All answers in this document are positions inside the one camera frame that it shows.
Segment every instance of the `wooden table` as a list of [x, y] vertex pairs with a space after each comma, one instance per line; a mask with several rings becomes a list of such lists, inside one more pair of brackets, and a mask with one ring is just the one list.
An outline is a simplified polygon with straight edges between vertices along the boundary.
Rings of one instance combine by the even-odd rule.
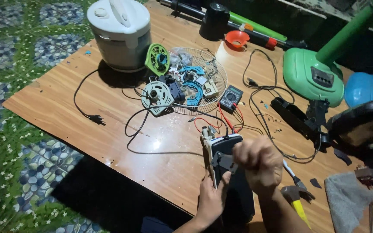
[[[240, 108], [245, 123], [262, 128], [250, 110], [248, 100], [251, 90], [243, 85], [242, 73], [251, 51], [259, 48], [266, 51], [276, 64], [278, 85], [286, 87], [282, 79], [283, 51], [278, 48], [270, 51], [249, 44], [247, 51], [235, 52], [222, 41], [210, 42], [201, 38], [198, 34], [198, 24], [179, 17], [174, 18], [170, 15], [171, 9], [157, 2], [148, 2], [146, 6], [151, 15], [153, 42], [160, 42], [166, 48], [178, 46], [208, 48], [216, 52], [217, 60], [227, 72], [229, 84], [244, 91], [242, 101], [246, 105], [240, 105]], [[91, 51], [90, 56], [84, 55], [87, 50]], [[72, 63], [67, 64], [63, 61], [31, 85], [14, 94], [3, 105], [42, 130], [67, 141], [174, 205], [190, 214], [195, 214], [199, 184], [204, 176], [205, 168], [199, 133], [193, 122], [188, 122], [191, 116], [176, 113], [158, 118], [150, 116], [140, 134], [131, 144], [131, 148], [139, 153], [128, 151], [126, 144], [130, 138], [124, 135], [124, 126], [132, 114], [143, 109], [141, 102], [125, 97], [120, 88], [109, 87], [97, 73], [94, 73], [82, 85], [77, 95], [77, 103], [85, 113], [99, 114], [104, 117], [107, 125], [100, 126], [91, 122], [75, 108], [73, 94], [82, 78], [97, 69], [101, 61], [95, 40], [79, 49], [67, 60]], [[345, 77], [348, 77], [349, 71], [344, 70], [344, 72]], [[271, 63], [262, 54], [254, 54], [246, 77], [251, 77], [259, 85], [272, 85], [274, 75]], [[132, 89], [125, 89], [124, 92], [128, 96], [137, 97]], [[288, 94], [281, 93], [284, 98], [290, 99]], [[259, 104], [263, 114], [271, 118], [267, 121], [271, 131], [282, 129], [280, 133], [273, 134], [277, 146], [299, 157], [313, 154], [311, 141], [304, 139], [302, 135], [281, 121], [272, 108], [266, 109], [260, 104], [260, 101], [268, 104], [272, 98], [269, 92], [262, 91], [255, 95], [254, 100]], [[308, 101], [299, 96], [295, 98], [295, 104], [305, 111]], [[330, 108], [327, 117], [346, 108], [345, 102], [337, 108]], [[143, 117], [143, 114], [139, 114], [131, 121], [129, 134], [138, 129]], [[205, 118], [215, 124], [213, 119]], [[228, 118], [232, 123], [238, 123], [234, 117], [228, 116]], [[204, 122], [197, 123], [199, 127], [204, 126]], [[240, 134], [247, 139], [258, 135], [257, 132], [248, 129], [242, 130]], [[347, 167], [344, 162], [336, 158], [330, 148], [327, 154], [319, 152], [314, 161], [309, 164], [289, 162], [289, 166], [302, 179], [308, 190], [316, 196], [316, 200], [311, 204], [303, 201], [306, 215], [315, 232], [334, 232], [334, 229], [324, 189], [313, 187], [309, 180], [317, 178], [324, 187], [324, 179], [329, 175], [353, 171], [358, 164], [363, 164], [355, 158], [352, 158], [352, 161], [353, 164]], [[286, 172], [283, 174], [281, 187], [293, 185], [291, 177]], [[256, 195], [254, 200], [256, 215], [252, 221], [260, 222], [262, 216]], [[356, 231], [369, 232], [366, 213], [362, 224]]]

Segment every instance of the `rice cooker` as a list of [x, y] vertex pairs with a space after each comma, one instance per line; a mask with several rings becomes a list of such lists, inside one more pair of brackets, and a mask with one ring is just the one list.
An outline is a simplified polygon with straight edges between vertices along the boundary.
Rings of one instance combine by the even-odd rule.
[[87, 10], [87, 18], [107, 65], [122, 72], [145, 67], [152, 41], [145, 6], [135, 0], [100, 0]]

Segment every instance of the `green tube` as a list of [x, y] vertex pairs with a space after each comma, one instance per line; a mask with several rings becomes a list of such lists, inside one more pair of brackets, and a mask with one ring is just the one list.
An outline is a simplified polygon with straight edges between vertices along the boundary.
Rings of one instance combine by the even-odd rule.
[[316, 59], [327, 66], [331, 66], [362, 32], [372, 26], [373, 7], [368, 5], [318, 51]]
[[254, 21], [251, 21], [249, 19], [244, 18], [241, 15], [237, 15], [236, 13], [233, 13], [230, 11], [230, 20], [237, 24], [250, 24], [255, 31], [258, 31], [264, 35], [268, 35], [270, 37], [273, 37], [274, 39], [285, 41], [287, 40], [286, 36], [283, 36], [282, 34], [279, 34], [271, 29], [266, 28], [265, 26], [262, 26]]

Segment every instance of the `tiled floor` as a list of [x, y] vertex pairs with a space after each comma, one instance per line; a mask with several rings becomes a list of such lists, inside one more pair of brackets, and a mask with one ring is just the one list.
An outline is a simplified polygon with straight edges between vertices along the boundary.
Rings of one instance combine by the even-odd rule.
[[93, 39], [94, 2], [0, 0], [0, 232], [104, 232], [51, 196], [83, 155], [1, 105]]

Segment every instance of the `hand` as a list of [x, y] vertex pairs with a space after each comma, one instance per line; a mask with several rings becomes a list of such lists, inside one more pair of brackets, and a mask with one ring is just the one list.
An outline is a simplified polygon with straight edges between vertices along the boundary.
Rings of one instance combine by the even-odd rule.
[[203, 228], [209, 227], [222, 213], [225, 207], [231, 172], [225, 172], [218, 188], [215, 189], [207, 167], [204, 180], [199, 187], [199, 206], [195, 219]]
[[257, 195], [273, 195], [281, 182], [283, 156], [265, 137], [243, 140], [232, 149], [234, 161], [245, 169], [250, 188]]

